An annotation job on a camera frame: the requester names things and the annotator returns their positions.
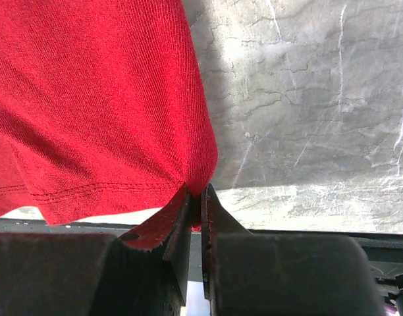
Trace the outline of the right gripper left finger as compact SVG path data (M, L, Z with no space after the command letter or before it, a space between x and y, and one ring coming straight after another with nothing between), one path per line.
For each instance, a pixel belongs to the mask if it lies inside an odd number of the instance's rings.
M191 203L181 187L122 236L0 232L0 315L179 315Z

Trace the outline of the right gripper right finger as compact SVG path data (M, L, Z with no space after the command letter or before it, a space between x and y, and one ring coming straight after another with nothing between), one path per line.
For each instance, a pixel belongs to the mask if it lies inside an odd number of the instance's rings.
M349 236L254 234L201 196L205 297L212 315L384 315L365 252Z

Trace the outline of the red t shirt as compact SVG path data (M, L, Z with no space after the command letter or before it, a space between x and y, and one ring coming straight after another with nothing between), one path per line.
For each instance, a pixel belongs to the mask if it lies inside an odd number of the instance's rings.
M216 164L180 1L0 1L0 217L162 207Z

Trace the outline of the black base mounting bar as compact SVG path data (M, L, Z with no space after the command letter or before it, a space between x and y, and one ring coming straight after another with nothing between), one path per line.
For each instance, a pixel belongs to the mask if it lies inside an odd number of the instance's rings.
M120 236L133 225L73 223L62 226L49 226L44 221L22 219L0 219L0 232L50 233L50 234L86 234L105 233ZM398 296L400 290L395 281L403 274L403 235L349 233L364 250L373 277L382 296Z

